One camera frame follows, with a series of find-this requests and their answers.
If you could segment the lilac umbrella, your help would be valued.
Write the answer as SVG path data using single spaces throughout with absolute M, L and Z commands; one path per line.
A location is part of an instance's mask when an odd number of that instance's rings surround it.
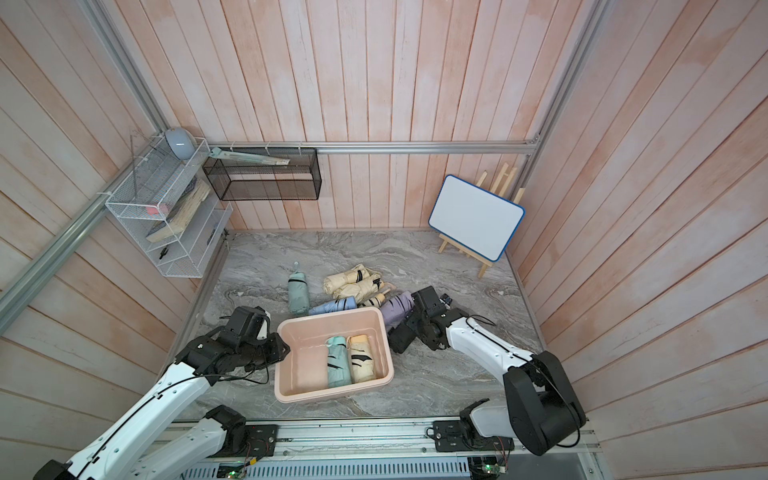
M 402 293 L 387 299 L 381 304 L 379 310 L 385 326 L 387 328 L 393 328 L 402 322 L 413 308 L 414 300 L 412 294 L 409 291 L 403 291 Z

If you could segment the mint green umbrella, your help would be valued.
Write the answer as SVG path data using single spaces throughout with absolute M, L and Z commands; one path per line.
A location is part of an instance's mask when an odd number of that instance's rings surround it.
M 306 274 L 301 271 L 298 261 L 294 263 L 293 272 L 287 283 L 288 305 L 295 316 L 304 316 L 310 309 L 309 288 Z

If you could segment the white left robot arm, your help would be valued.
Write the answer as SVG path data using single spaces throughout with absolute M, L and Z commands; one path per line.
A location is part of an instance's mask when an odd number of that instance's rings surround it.
M 218 383 L 241 380 L 284 360 L 289 346 L 271 331 L 271 316 L 261 307 L 238 307 L 223 326 L 190 340 L 158 382 L 103 434 L 65 462 L 50 460 L 38 479 L 170 478 L 198 460 L 221 451 L 252 451 L 243 415 L 220 405 L 175 444 L 160 452 L 157 466 L 142 466 L 141 456 L 177 416 Z

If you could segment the teal green umbrella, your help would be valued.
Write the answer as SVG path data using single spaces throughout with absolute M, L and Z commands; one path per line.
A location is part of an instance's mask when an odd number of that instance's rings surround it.
M 326 341 L 327 382 L 329 388 L 347 386 L 352 383 L 347 341 L 343 336 L 334 336 Z

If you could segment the pink plastic storage box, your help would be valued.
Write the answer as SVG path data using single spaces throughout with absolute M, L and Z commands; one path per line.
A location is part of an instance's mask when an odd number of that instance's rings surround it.
M 308 403 L 377 390 L 394 377 L 383 317 L 376 308 L 361 308 L 283 321 L 277 333 L 290 348 L 277 364 L 275 396 L 282 403 Z M 373 378 L 330 388 L 326 341 L 364 335 L 373 359 Z

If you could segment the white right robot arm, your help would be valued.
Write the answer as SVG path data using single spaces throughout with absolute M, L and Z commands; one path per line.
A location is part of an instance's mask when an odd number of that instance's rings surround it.
M 502 402 L 479 400 L 459 414 L 458 436 L 469 449 L 485 439 L 519 441 L 541 456 L 554 447 L 573 448 L 586 414 L 560 360 L 549 351 L 532 353 L 488 330 L 490 319 L 451 305 L 431 286 L 405 294 L 404 316 L 388 331 L 390 348 L 402 354 L 420 340 L 433 351 L 466 355 L 500 382 Z

